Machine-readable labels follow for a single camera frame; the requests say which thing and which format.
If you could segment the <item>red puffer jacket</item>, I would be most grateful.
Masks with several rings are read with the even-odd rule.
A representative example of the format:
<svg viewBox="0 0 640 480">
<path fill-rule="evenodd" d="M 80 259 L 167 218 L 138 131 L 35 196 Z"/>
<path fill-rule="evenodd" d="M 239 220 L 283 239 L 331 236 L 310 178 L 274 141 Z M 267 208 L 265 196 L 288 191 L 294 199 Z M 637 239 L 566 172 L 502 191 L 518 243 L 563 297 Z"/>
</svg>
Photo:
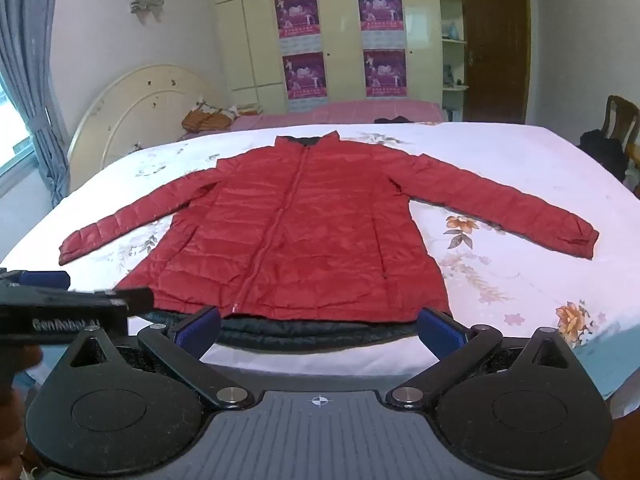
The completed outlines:
<svg viewBox="0 0 640 480">
<path fill-rule="evenodd" d="M 280 136 L 170 181 L 73 232 L 71 263 L 161 218 L 168 231 L 123 279 L 160 310 L 279 322 L 406 324 L 449 311 L 442 272 L 409 210 L 449 209 L 573 257 L 591 258 L 586 220 L 431 156 L 342 139 Z"/>
</svg>

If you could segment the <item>white floral bed sheet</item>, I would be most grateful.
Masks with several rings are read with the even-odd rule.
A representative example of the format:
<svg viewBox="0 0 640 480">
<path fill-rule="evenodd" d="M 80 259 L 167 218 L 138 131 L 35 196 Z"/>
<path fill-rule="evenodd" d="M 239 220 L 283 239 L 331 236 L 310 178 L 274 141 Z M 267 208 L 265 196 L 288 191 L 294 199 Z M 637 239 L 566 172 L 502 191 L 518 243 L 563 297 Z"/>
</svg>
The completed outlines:
<svg viewBox="0 0 640 480">
<path fill-rule="evenodd" d="M 128 155 L 4 258 L 76 290 L 150 286 L 161 321 L 204 304 L 207 363 L 284 376 L 432 365 L 424 307 L 514 337 L 557 330 L 602 396 L 639 369 L 639 203 L 537 127 L 312 125 Z"/>
</svg>

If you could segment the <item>window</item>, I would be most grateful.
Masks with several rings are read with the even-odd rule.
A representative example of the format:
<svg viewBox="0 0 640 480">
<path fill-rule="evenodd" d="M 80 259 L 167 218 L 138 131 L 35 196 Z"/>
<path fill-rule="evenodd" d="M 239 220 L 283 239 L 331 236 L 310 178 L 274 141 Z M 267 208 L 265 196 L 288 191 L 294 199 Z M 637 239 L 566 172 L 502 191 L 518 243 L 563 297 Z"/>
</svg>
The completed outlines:
<svg viewBox="0 0 640 480">
<path fill-rule="evenodd" d="M 36 162 L 32 137 L 25 122 L 1 85 L 0 99 L 1 184 L 9 186 L 21 180 Z"/>
</svg>

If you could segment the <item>cream round headboard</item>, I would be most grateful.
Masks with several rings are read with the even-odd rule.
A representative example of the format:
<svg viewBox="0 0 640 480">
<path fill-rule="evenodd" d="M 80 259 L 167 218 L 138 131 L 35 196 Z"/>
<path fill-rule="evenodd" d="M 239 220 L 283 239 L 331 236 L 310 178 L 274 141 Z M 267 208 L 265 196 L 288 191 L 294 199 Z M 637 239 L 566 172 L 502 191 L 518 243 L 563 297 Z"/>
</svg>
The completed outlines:
<svg viewBox="0 0 640 480">
<path fill-rule="evenodd" d="M 198 103 L 227 104 L 219 88 L 172 64 L 137 68 L 107 86 L 81 119 L 67 152 L 70 190 L 135 151 L 174 143 Z"/>
</svg>

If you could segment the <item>black garment on bed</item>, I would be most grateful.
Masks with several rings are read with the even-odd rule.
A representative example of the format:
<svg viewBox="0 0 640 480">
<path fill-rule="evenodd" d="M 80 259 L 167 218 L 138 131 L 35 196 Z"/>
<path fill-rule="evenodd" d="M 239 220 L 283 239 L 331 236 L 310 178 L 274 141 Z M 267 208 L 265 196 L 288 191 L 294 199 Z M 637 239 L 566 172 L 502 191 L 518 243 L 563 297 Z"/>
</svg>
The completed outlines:
<svg viewBox="0 0 640 480">
<path fill-rule="evenodd" d="M 396 116 L 393 118 L 381 117 L 374 120 L 375 124 L 411 124 L 412 121 L 404 116 Z"/>
</svg>

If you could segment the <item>black bag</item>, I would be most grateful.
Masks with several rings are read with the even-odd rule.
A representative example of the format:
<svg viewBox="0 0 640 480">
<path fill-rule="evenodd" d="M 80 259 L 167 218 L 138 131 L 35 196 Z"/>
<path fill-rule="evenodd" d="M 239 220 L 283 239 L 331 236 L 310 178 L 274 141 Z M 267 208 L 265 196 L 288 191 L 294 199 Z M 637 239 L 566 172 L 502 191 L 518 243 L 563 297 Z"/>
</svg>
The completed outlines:
<svg viewBox="0 0 640 480">
<path fill-rule="evenodd" d="M 617 181 L 625 180 L 628 159 L 620 140 L 607 138 L 601 130 L 591 130 L 580 137 L 578 148 L 616 177 Z"/>
</svg>

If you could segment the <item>pink striped bed cover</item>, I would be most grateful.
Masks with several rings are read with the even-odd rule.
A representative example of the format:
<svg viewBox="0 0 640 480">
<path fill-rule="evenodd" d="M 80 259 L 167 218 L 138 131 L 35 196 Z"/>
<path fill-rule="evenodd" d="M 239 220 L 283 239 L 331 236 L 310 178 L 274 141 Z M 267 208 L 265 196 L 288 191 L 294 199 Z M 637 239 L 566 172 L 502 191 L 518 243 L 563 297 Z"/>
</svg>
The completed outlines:
<svg viewBox="0 0 640 480">
<path fill-rule="evenodd" d="M 197 136 L 232 131 L 304 125 L 374 124 L 376 118 L 393 118 L 396 116 L 404 116 L 412 122 L 422 122 L 422 124 L 430 125 L 446 122 L 446 115 L 442 108 L 432 102 L 409 99 L 348 101 L 322 105 L 305 113 L 239 116 L 229 130 L 203 131 L 199 133 L 184 132 L 180 141 L 196 138 Z"/>
</svg>

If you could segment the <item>cream corner shelf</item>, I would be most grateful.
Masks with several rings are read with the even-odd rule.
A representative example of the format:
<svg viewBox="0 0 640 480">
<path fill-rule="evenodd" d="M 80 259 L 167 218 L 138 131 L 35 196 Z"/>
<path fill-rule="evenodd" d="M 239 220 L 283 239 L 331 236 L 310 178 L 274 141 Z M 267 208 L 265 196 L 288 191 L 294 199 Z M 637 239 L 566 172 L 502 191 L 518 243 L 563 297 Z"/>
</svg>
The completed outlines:
<svg viewBox="0 0 640 480">
<path fill-rule="evenodd" d="M 442 109 L 450 122 L 462 122 L 466 83 L 464 0 L 439 0 L 442 36 Z"/>
</svg>

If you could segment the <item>wooden chair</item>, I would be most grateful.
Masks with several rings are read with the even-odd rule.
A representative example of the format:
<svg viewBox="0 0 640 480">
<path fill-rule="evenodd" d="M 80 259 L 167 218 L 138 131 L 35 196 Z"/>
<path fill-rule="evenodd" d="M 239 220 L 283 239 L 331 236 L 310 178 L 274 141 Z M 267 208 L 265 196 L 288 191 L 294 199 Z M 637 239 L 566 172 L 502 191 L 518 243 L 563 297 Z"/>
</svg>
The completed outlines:
<svg viewBox="0 0 640 480">
<path fill-rule="evenodd" d="M 605 139 L 620 141 L 624 154 L 630 157 L 639 135 L 639 107 L 621 96 L 609 96 L 601 132 Z"/>
</svg>

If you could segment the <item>lower right purple poster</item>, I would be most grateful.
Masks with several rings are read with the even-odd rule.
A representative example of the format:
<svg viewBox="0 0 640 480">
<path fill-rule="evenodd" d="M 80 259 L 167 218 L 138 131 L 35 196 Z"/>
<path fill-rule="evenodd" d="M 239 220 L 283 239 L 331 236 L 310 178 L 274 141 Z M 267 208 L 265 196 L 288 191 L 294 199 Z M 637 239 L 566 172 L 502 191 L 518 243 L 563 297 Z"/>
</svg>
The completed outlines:
<svg viewBox="0 0 640 480">
<path fill-rule="evenodd" d="M 404 98 L 407 95 L 404 50 L 364 50 L 363 68 L 368 98 Z"/>
</svg>

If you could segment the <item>purple poster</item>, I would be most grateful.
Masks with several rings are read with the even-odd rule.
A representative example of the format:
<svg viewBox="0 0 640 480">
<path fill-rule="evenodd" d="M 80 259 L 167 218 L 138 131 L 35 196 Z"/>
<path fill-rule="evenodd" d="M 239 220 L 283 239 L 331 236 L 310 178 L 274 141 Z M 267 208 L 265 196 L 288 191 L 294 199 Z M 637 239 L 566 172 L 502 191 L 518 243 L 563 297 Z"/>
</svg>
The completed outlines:
<svg viewBox="0 0 640 480">
<path fill-rule="evenodd" d="M 363 68 L 368 98 L 404 98 L 407 95 L 404 50 L 364 50 Z"/>
<path fill-rule="evenodd" d="M 406 44 L 402 0 L 358 0 L 362 46 L 399 50 Z"/>
<path fill-rule="evenodd" d="M 285 55 L 282 63 L 290 113 L 310 112 L 329 102 L 321 52 Z"/>
<path fill-rule="evenodd" d="M 273 0 L 283 56 L 321 51 L 317 0 Z"/>
</svg>

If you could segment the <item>blue grey curtain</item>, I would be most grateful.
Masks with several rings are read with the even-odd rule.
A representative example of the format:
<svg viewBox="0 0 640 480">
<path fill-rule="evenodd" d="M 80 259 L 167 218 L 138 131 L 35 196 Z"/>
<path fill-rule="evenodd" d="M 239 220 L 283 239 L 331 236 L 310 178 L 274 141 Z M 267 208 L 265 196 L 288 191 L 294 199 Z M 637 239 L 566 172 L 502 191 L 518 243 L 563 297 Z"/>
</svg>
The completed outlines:
<svg viewBox="0 0 640 480">
<path fill-rule="evenodd" d="M 68 134 L 51 75 L 55 0 L 1 0 L 1 81 L 35 149 L 43 183 L 57 205 L 70 190 Z"/>
</svg>

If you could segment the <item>lower left purple poster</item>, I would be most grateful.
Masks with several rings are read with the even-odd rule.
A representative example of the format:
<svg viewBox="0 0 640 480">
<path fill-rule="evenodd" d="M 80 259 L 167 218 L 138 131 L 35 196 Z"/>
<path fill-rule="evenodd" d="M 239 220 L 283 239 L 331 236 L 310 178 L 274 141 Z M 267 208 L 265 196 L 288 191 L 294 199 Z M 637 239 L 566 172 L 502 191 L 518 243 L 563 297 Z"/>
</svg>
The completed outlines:
<svg viewBox="0 0 640 480">
<path fill-rule="evenodd" d="M 290 113 L 310 112 L 329 102 L 321 52 L 285 55 L 282 63 Z"/>
</svg>

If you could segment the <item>cream wardrobe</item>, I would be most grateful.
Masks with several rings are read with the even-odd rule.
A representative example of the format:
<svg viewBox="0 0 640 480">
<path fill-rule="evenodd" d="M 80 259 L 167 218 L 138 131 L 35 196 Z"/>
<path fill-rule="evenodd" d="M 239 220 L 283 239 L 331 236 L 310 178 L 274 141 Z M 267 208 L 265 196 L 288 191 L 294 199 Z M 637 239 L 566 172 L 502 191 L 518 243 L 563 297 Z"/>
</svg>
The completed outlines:
<svg viewBox="0 0 640 480">
<path fill-rule="evenodd" d="M 358 0 L 317 0 L 328 103 L 368 98 L 364 85 Z M 406 44 L 405 98 L 442 102 L 439 0 L 402 0 Z M 213 0 L 222 67 L 233 103 L 288 112 L 273 0 Z"/>
</svg>

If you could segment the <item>upper right purple poster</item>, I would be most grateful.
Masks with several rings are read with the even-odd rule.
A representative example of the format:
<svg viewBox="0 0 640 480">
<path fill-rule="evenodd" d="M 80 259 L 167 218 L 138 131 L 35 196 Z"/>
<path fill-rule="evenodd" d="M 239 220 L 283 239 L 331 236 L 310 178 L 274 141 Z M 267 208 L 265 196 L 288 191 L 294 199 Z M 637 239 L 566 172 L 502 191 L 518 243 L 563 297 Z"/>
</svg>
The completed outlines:
<svg viewBox="0 0 640 480">
<path fill-rule="evenodd" d="M 402 0 L 358 0 L 362 46 L 399 50 L 406 44 Z"/>
</svg>

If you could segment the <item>upper left purple poster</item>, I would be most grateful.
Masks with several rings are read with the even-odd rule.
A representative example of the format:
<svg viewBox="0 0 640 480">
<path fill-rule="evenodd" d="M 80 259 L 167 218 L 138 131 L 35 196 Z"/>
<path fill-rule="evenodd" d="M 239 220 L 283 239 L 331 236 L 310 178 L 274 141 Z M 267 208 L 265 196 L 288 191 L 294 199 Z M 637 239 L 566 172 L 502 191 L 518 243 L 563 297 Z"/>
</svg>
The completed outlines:
<svg viewBox="0 0 640 480">
<path fill-rule="evenodd" d="M 317 0 L 273 0 L 283 56 L 321 51 Z"/>
</svg>

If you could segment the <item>brown wooden door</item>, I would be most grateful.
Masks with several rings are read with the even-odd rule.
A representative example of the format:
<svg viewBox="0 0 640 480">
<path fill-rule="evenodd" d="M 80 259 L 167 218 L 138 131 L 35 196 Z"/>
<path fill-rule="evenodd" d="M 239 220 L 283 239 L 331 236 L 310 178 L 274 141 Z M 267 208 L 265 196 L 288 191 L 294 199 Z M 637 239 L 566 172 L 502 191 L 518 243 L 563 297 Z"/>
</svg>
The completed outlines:
<svg viewBox="0 0 640 480">
<path fill-rule="evenodd" d="M 466 122 L 525 122 L 529 0 L 464 0 Z"/>
</svg>

